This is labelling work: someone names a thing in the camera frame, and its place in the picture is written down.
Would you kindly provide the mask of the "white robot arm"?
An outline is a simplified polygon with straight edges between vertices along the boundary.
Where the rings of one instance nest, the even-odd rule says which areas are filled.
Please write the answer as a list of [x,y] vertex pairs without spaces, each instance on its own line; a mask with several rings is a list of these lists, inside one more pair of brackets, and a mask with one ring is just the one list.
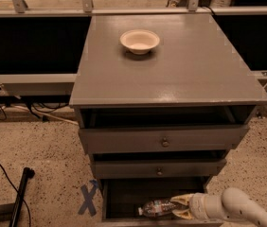
[[267,227],[267,211],[235,187],[225,189],[220,195],[192,193],[174,196],[170,200],[185,206],[185,210],[172,211],[179,218],[248,221],[257,227]]

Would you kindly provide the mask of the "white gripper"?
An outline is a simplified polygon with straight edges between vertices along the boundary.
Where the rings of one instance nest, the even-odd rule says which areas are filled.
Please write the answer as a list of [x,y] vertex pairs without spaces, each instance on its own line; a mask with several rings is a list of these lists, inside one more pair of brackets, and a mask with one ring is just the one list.
[[174,210],[173,214],[182,219],[196,219],[207,220],[209,216],[205,210],[205,194],[184,194],[174,196],[170,199],[172,202],[178,202],[182,205],[189,206],[189,210]]

